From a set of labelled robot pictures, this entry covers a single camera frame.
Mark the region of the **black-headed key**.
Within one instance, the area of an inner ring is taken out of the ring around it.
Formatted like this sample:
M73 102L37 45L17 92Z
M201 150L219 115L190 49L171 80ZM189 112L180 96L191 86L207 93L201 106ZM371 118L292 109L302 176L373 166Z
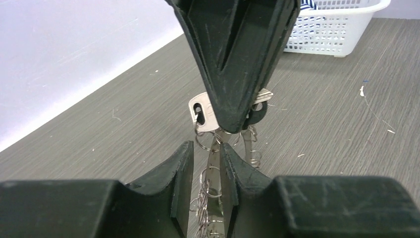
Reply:
M252 106L254 116L259 116L263 108L267 106L268 100L273 97L273 93L263 88L257 95ZM207 92L201 93L192 98L188 107L196 132L210 132L219 128L210 99Z

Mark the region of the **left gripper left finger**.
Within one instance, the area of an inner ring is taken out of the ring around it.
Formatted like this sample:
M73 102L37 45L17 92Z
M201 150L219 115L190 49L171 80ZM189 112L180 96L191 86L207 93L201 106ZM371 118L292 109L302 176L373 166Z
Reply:
M112 179L0 184L3 238L185 238L194 145L127 183Z

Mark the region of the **numbered metal key ring disc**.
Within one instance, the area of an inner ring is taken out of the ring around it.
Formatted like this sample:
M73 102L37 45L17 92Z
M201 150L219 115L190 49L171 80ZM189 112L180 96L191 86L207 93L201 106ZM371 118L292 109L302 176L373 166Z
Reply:
M205 133L213 135L213 142L210 148L202 145L198 137ZM230 133L224 132L222 129L208 132L198 132L198 125L195 126L195 140L200 147L209 151L208 164L203 169L199 176L200 190L197 198L193 199L190 204L197 202L196 210L190 209L191 212L196 212L198 229L194 238L225 238L224 221L223 221L223 207L222 207L222 192L220 182L220 145L221 142L230 138ZM253 158L252 154L257 153L259 158L262 157L261 152L253 150L252 143L258 141L258 133L254 125L248 126L247 129L239 133L239 138L242 137L245 144L245 161L252 167L258 169L260 167L260 160Z

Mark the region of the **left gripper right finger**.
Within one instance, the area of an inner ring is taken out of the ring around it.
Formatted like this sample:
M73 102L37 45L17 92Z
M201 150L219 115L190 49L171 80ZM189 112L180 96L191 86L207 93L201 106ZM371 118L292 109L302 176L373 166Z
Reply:
M393 178L269 178L227 143L220 147L228 238L417 238L420 211Z

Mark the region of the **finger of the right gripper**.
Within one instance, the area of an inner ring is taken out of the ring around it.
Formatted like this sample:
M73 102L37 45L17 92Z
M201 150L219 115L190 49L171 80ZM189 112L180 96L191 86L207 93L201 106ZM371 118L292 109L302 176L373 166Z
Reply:
M298 0L170 0L219 126L238 133L265 116L251 112L300 12Z

